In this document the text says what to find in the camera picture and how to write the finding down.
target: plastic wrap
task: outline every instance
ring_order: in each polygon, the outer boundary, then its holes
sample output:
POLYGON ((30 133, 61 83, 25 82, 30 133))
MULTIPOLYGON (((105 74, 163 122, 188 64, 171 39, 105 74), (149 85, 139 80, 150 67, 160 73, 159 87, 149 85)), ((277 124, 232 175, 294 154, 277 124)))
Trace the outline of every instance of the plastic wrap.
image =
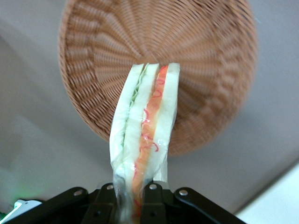
POLYGON ((110 157, 120 223, 138 222, 142 189, 167 182, 167 152, 177 113, 179 64, 133 65, 110 133, 110 157))

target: wicker basket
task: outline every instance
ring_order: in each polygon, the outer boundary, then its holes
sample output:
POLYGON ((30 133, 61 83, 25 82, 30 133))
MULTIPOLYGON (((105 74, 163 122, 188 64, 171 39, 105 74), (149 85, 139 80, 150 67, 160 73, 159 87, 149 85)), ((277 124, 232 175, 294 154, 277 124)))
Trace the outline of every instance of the wicker basket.
POLYGON ((254 76, 256 30, 246 0, 69 0, 59 53, 72 103, 105 140, 132 65, 180 63, 172 156, 201 148, 237 114, 254 76))

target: green filling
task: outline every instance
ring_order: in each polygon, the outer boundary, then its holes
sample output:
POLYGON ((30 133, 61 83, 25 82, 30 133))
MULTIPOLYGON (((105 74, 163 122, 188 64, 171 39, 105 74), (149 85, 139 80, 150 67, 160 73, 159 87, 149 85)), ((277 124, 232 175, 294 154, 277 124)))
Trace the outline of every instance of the green filling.
MULTIPOLYGON (((127 118, 126 118, 126 121, 125 121, 125 130, 127 129, 127 121, 128 121, 128 119, 129 119, 130 110, 131 110, 131 108, 132 108, 133 105, 134 105, 135 99, 136 99, 136 97, 137 97, 137 95, 138 95, 138 90, 139 90, 140 84, 141 84, 141 82, 142 82, 142 78, 143 78, 144 75, 145 75, 145 72, 146 72, 146 69, 147 69, 148 65, 149 65, 149 64, 147 64, 147 65, 145 66, 145 68, 142 70, 142 72, 141 72, 141 74, 140 74, 140 76, 139 76, 138 82, 137 82, 137 84, 136 84, 136 86, 135 86, 135 89, 134 89, 134 92, 133 92, 133 95, 132 95, 132 98, 131 98, 131 102, 130 102, 130 105, 129 105, 128 115, 127 115, 127 118)), ((122 140, 121 140, 121 146, 122 146, 122 147, 124 147, 125 135, 126 135, 126 131, 124 132, 124 134, 123 134, 123 138, 122 138, 122 140)))

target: round wicker basket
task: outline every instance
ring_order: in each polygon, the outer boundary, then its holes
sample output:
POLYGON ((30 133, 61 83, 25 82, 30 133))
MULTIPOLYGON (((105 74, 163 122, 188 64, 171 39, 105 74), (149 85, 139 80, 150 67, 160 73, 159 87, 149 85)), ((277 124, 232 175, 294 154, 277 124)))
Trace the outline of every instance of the round wicker basket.
POLYGON ((68 0, 59 62, 76 110, 105 140, 132 65, 179 63, 169 155, 180 155, 238 113, 254 76, 256 28, 246 0, 68 0))

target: sandwich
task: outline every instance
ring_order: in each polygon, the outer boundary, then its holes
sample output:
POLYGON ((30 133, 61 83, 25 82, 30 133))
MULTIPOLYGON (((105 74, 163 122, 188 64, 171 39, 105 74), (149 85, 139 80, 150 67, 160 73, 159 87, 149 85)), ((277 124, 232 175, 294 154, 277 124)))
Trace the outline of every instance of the sandwich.
POLYGON ((167 152, 177 113, 180 67, 132 66, 115 109, 110 133, 114 189, 121 222, 141 214, 142 189, 167 182, 167 152))

